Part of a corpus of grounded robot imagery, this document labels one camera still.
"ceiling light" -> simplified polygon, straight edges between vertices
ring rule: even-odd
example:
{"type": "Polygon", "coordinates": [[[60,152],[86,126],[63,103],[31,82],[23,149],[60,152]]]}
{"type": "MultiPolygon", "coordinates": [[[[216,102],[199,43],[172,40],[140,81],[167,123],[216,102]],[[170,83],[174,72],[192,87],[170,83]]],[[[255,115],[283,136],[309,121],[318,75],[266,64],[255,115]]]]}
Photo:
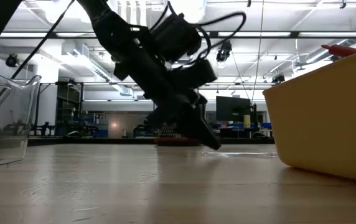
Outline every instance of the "ceiling light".
{"type": "MultiPolygon", "coordinates": [[[[233,32],[219,32],[219,37],[228,37],[232,35],[233,32]]],[[[288,37],[290,36],[290,32],[237,32],[234,37],[288,37]]]]}
{"type": "MultiPolygon", "coordinates": [[[[55,23],[69,4],[69,0],[52,0],[47,3],[43,10],[48,22],[55,23]]],[[[65,14],[66,18],[80,19],[82,22],[90,23],[91,20],[85,10],[77,2],[73,3],[65,14]]]]}
{"type": "Polygon", "coordinates": [[[356,32],[300,32],[299,37],[356,37],[356,32]]]}
{"type": "Polygon", "coordinates": [[[199,33],[199,36],[201,36],[201,37],[203,37],[203,36],[204,36],[202,32],[198,32],[198,33],[199,33]]]}
{"type": "Polygon", "coordinates": [[[184,19],[189,23],[200,22],[205,15],[207,0],[169,0],[177,14],[183,13],[184,19]]]}
{"type": "Polygon", "coordinates": [[[25,37],[45,37],[46,32],[3,32],[0,37],[16,37],[16,38],[25,38],[25,37]]]}
{"type": "Polygon", "coordinates": [[[127,22],[127,2],[126,2],[126,0],[122,0],[119,2],[120,2],[120,8],[121,8],[120,17],[122,19],[124,19],[124,21],[127,22]]]}
{"type": "Polygon", "coordinates": [[[139,0],[139,11],[140,11],[140,16],[139,16],[139,23],[141,26],[147,27],[147,22],[146,22],[146,0],[139,0]]]}
{"type": "Polygon", "coordinates": [[[135,100],[111,100],[114,102],[134,102],[135,100]]]}
{"type": "Polygon", "coordinates": [[[135,82],[117,82],[117,85],[137,85],[135,82]]]}
{"type": "Polygon", "coordinates": [[[96,37],[94,32],[57,32],[58,37],[96,37]]]}
{"type": "Polygon", "coordinates": [[[217,67],[218,68],[224,68],[225,67],[225,62],[217,62],[217,67]]]}
{"type": "Polygon", "coordinates": [[[84,102],[107,102],[108,100],[84,100],[84,102]]]}
{"type": "Polygon", "coordinates": [[[84,85],[109,85],[109,83],[84,83],[84,85]]]}
{"type": "Polygon", "coordinates": [[[136,19],[136,0],[129,0],[129,8],[131,9],[131,17],[129,18],[129,23],[132,25],[137,25],[136,19]]]}

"black cable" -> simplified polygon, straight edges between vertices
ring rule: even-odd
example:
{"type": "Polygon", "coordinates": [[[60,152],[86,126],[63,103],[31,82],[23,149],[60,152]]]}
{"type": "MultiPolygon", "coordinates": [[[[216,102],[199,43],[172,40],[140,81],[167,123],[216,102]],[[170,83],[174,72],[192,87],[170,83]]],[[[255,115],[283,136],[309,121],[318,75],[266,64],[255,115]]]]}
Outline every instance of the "black cable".
{"type": "Polygon", "coordinates": [[[11,79],[14,79],[17,77],[17,75],[19,74],[19,72],[22,71],[22,69],[24,68],[24,66],[29,63],[29,60],[35,55],[35,53],[37,53],[37,51],[41,48],[41,46],[45,43],[45,41],[49,38],[49,36],[53,33],[53,31],[55,30],[55,28],[59,25],[60,21],[63,19],[63,17],[65,16],[67,10],[70,8],[70,6],[75,2],[75,0],[70,1],[70,3],[67,5],[66,9],[64,10],[64,12],[59,16],[58,20],[55,22],[55,24],[50,28],[50,30],[48,31],[47,35],[45,35],[45,37],[41,40],[41,42],[35,47],[35,49],[33,50],[33,52],[31,52],[31,54],[24,60],[24,62],[21,64],[21,66],[19,66],[19,68],[17,68],[17,70],[15,71],[15,73],[13,74],[13,76],[11,77],[11,79]]]}
{"type": "Polygon", "coordinates": [[[217,42],[216,44],[213,44],[211,46],[211,49],[224,43],[225,41],[231,39],[237,32],[240,31],[240,29],[245,25],[246,23],[246,20],[247,20],[247,17],[246,17],[246,14],[244,12],[234,12],[234,13],[231,13],[231,14],[228,14],[226,16],[222,16],[222,17],[219,17],[217,19],[214,19],[212,21],[208,21],[208,22],[204,22],[204,23],[201,23],[201,24],[197,24],[198,26],[208,26],[208,25],[211,25],[211,24],[215,24],[215,23],[218,23],[218,22],[221,22],[221,21],[224,21],[226,19],[229,19],[229,18],[233,18],[235,16],[242,16],[242,20],[241,20],[241,23],[240,25],[238,26],[238,28],[236,28],[235,31],[232,32],[231,35],[229,35],[228,37],[225,37],[223,40],[217,42]]]}
{"type": "Polygon", "coordinates": [[[156,27],[159,25],[159,23],[163,20],[164,16],[166,15],[167,10],[168,10],[168,4],[167,4],[166,7],[164,8],[164,11],[163,11],[163,13],[161,14],[161,16],[158,18],[158,20],[156,21],[156,23],[149,29],[149,31],[154,30],[154,28],[156,28],[156,27]]]}
{"type": "Polygon", "coordinates": [[[171,6],[171,2],[170,1],[167,2],[167,6],[170,9],[171,13],[176,16],[177,13],[175,12],[174,8],[171,6]]]}
{"type": "MultiPolygon", "coordinates": [[[[195,26],[199,31],[202,32],[202,30],[199,29],[199,27],[208,26],[208,25],[211,25],[211,24],[215,24],[215,23],[224,21],[224,20],[226,20],[226,19],[233,18],[233,17],[235,17],[235,16],[242,16],[242,18],[243,18],[243,19],[241,20],[241,23],[240,23],[240,25],[238,26],[238,28],[236,28],[236,30],[233,31],[231,35],[229,35],[228,37],[225,37],[224,39],[222,39],[221,41],[217,42],[216,44],[213,44],[213,45],[211,45],[211,46],[209,46],[209,45],[207,44],[207,48],[206,48],[205,50],[201,51],[201,52],[199,53],[197,59],[194,60],[194,61],[192,61],[192,62],[190,62],[189,65],[190,65],[190,64],[193,64],[193,63],[196,63],[196,62],[198,62],[199,60],[205,59],[205,58],[208,56],[208,54],[210,53],[211,49],[213,49],[214,47],[219,46],[220,44],[224,43],[225,41],[231,39],[231,38],[232,38],[237,32],[239,32],[240,29],[245,25],[246,20],[247,20],[247,17],[246,17],[246,14],[245,14],[244,12],[234,12],[234,13],[228,14],[228,15],[226,15],[226,16],[222,16],[222,17],[213,19],[213,20],[208,21],[208,22],[204,22],[204,23],[200,23],[200,24],[192,24],[192,25],[195,26]]],[[[208,36],[207,33],[203,33],[203,35],[204,35],[204,38],[205,38],[206,41],[209,41],[209,40],[210,40],[210,37],[208,36]]]]}

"table surface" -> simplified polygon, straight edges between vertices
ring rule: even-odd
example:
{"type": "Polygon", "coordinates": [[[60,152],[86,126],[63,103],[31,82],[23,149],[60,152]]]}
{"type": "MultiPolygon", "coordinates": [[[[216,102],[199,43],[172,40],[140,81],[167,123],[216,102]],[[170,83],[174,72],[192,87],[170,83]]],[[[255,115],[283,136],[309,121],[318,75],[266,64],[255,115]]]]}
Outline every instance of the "table surface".
{"type": "MultiPolygon", "coordinates": [[[[226,145],[272,152],[274,145],[226,145]]],[[[204,147],[30,147],[0,166],[0,223],[356,223],[356,182],[204,147]]]]}

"wire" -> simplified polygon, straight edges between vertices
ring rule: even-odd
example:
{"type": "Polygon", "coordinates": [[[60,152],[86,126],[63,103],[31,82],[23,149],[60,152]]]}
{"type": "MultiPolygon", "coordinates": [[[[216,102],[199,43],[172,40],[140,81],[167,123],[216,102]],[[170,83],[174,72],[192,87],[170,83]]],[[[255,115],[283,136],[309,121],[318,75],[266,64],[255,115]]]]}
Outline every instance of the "wire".
{"type": "Polygon", "coordinates": [[[158,18],[158,20],[156,21],[156,23],[149,29],[149,31],[154,30],[154,28],[156,28],[156,27],[159,25],[159,23],[163,20],[164,16],[166,15],[168,8],[169,8],[169,6],[168,6],[168,4],[167,4],[166,7],[164,8],[163,13],[162,13],[161,16],[158,18]]]}
{"type": "Polygon", "coordinates": [[[59,16],[58,20],[55,22],[55,24],[49,29],[47,35],[45,35],[45,37],[41,40],[41,42],[35,47],[35,49],[30,53],[30,55],[24,60],[24,62],[21,64],[21,66],[19,66],[19,68],[17,68],[17,70],[15,71],[15,73],[13,74],[13,76],[11,77],[11,79],[14,79],[17,77],[17,75],[19,74],[19,72],[22,71],[22,69],[24,68],[24,66],[29,63],[29,60],[35,55],[35,53],[37,53],[37,51],[41,48],[41,46],[45,43],[45,41],[49,38],[49,36],[53,33],[53,31],[55,30],[55,28],[59,25],[60,21],[63,19],[63,17],[65,16],[67,10],[70,8],[70,6],[75,2],[75,0],[70,1],[70,3],[67,5],[66,9],[64,10],[64,12],[59,16]]]}
{"type": "Polygon", "coordinates": [[[263,0],[263,6],[262,6],[263,9],[261,11],[260,42],[258,44],[257,68],[255,71],[255,80],[254,80],[253,96],[251,97],[251,104],[253,104],[253,100],[254,100],[255,85],[257,84],[257,78],[258,78],[258,67],[260,66],[261,41],[262,41],[263,23],[264,23],[264,3],[265,0],[263,0]]]}
{"type": "Polygon", "coordinates": [[[235,66],[236,66],[236,69],[238,70],[238,74],[239,74],[239,77],[240,77],[241,84],[243,85],[243,89],[245,89],[245,93],[246,93],[247,98],[250,99],[250,97],[248,97],[248,94],[247,94],[245,82],[243,82],[243,79],[242,79],[242,77],[240,75],[238,64],[236,63],[235,55],[233,53],[232,53],[232,57],[233,57],[233,60],[235,61],[235,66]]]}
{"type": "MultiPolygon", "coordinates": [[[[241,20],[241,23],[238,26],[238,28],[236,28],[236,30],[233,31],[232,34],[230,34],[229,36],[225,37],[221,41],[219,41],[216,44],[213,44],[211,46],[208,46],[205,50],[201,51],[199,53],[199,56],[197,57],[197,60],[195,60],[195,62],[198,61],[198,60],[202,60],[202,59],[206,58],[208,56],[208,54],[210,53],[211,49],[213,49],[214,47],[219,46],[220,44],[224,43],[225,41],[231,39],[237,32],[240,31],[240,29],[243,27],[243,25],[245,25],[247,17],[246,17],[246,14],[244,12],[234,12],[234,13],[228,14],[226,16],[222,16],[222,17],[213,19],[213,20],[208,21],[208,22],[199,23],[199,24],[192,24],[192,25],[194,25],[196,27],[198,27],[198,26],[200,26],[200,27],[208,26],[208,25],[215,24],[215,23],[218,23],[218,22],[221,22],[221,21],[224,21],[224,20],[236,17],[236,16],[242,16],[242,20],[241,20]]],[[[204,38],[207,40],[210,37],[208,36],[208,34],[206,34],[204,36],[204,38]]]]}
{"type": "Polygon", "coordinates": [[[170,9],[171,13],[173,13],[173,15],[177,15],[177,13],[175,12],[174,8],[171,6],[171,2],[170,1],[167,2],[167,6],[170,9]]]}

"security camera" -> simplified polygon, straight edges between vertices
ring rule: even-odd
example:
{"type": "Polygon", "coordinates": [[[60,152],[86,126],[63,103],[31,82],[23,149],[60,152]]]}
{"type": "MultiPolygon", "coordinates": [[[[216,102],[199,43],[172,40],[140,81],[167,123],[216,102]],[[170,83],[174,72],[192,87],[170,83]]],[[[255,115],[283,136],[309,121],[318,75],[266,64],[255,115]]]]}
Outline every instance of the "security camera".
{"type": "Polygon", "coordinates": [[[9,57],[5,61],[6,66],[11,68],[16,68],[18,63],[17,54],[9,54],[9,57]]]}
{"type": "Polygon", "coordinates": [[[276,75],[276,76],[274,76],[272,78],[272,83],[278,84],[278,83],[282,83],[284,81],[285,81],[285,79],[284,79],[284,75],[283,74],[278,74],[278,75],[276,75]]]}
{"type": "Polygon", "coordinates": [[[225,62],[229,58],[231,51],[232,51],[232,44],[230,43],[229,40],[222,43],[220,50],[218,50],[217,58],[216,58],[218,67],[222,68],[225,66],[225,62]]]}

